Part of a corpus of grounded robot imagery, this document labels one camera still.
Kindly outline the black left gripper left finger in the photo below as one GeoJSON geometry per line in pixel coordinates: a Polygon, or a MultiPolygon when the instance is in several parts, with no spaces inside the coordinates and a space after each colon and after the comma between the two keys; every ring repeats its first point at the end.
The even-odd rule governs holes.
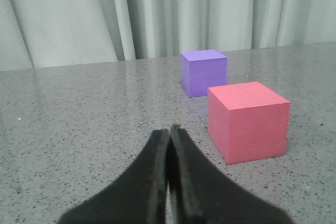
{"type": "Polygon", "coordinates": [[[133,163],[59,223],[165,223],[167,129],[154,130],[133,163]]]}

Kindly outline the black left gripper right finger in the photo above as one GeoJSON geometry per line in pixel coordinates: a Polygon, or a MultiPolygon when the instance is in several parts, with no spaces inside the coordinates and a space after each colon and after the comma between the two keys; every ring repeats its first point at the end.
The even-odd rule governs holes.
{"type": "Polygon", "coordinates": [[[221,173],[178,124],[171,127],[169,184],[176,223],[293,222],[221,173]]]}

